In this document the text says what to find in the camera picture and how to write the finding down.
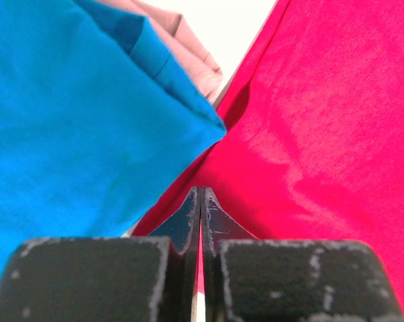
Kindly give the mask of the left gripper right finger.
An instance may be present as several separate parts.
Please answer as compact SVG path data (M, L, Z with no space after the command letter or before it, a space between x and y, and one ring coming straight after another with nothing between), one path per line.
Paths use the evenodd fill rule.
M201 189L208 321L404 321L381 261L352 240L256 239Z

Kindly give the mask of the red polo shirt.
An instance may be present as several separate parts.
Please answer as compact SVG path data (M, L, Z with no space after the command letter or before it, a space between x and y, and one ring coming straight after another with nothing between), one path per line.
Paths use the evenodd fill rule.
M256 237L369 244L404 310L404 1L277 2L218 113L135 234L209 186Z

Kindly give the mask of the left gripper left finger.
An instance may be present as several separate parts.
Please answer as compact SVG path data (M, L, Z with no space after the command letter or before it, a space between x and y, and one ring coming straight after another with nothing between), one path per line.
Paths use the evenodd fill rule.
M0 321L190 321L201 191L143 237L22 243L0 279Z

